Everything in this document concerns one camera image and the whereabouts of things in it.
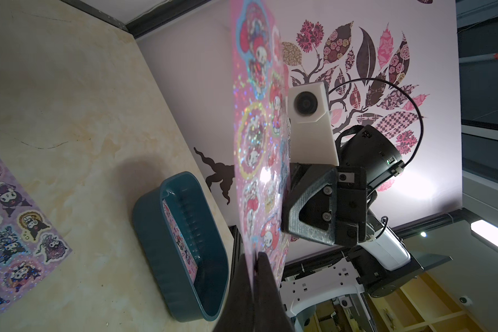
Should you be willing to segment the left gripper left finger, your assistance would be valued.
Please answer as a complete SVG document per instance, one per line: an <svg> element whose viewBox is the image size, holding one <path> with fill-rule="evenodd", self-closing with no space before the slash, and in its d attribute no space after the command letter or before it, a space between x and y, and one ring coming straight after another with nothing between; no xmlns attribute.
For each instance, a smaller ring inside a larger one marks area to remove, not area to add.
<svg viewBox="0 0 498 332"><path fill-rule="evenodd" d="M236 265L225 307L217 320L214 332L251 332L254 329L253 292L246 256Z"/></svg>

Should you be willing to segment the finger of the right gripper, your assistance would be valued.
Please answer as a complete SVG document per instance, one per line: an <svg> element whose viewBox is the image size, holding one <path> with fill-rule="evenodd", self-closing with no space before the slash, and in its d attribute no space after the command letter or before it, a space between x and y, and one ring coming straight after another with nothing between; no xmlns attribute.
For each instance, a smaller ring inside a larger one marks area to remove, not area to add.
<svg viewBox="0 0 498 332"><path fill-rule="evenodd" d="M337 167L294 165L282 203L282 230L324 245L336 243Z"/></svg>

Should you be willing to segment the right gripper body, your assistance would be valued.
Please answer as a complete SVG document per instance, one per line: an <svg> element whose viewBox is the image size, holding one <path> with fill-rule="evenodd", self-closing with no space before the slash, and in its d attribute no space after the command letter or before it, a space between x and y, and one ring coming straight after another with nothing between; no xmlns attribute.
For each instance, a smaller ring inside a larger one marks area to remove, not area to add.
<svg viewBox="0 0 498 332"><path fill-rule="evenodd" d="M337 167L336 243L352 248L366 238L367 176L361 167Z"/></svg>

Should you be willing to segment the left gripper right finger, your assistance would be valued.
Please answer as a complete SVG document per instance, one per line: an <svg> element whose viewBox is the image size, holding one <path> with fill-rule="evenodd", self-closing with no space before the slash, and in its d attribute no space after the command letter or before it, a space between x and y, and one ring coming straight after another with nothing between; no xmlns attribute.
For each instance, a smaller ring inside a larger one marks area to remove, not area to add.
<svg viewBox="0 0 498 332"><path fill-rule="evenodd" d="M266 253L259 253L254 277L254 331L294 331L284 306Z"/></svg>

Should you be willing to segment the teal plastic storage box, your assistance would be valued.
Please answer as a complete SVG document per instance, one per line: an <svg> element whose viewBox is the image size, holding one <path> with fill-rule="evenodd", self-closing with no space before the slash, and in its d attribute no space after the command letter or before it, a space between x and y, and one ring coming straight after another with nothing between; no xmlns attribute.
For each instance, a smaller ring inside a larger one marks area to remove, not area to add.
<svg viewBox="0 0 498 332"><path fill-rule="evenodd" d="M219 316L230 274L221 235L199 181L181 172L137 200L137 238L172 316Z"/></svg>

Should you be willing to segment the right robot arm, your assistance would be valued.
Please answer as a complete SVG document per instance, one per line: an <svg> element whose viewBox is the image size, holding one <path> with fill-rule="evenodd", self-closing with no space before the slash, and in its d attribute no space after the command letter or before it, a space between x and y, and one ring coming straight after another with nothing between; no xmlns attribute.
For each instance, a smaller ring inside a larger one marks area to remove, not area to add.
<svg viewBox="0 0 498 332"><path fill-rule="evenodd" d="M380 186L401 175L405 162L379 130L358 125L334 138L324 124L294 124L291 187L282 206L290 235L345 250L344 257L311 275L283 282L282 308L294 318L325 300L385 297L444 256L414 254L398 227L409 201L377 197Z"/></svg>

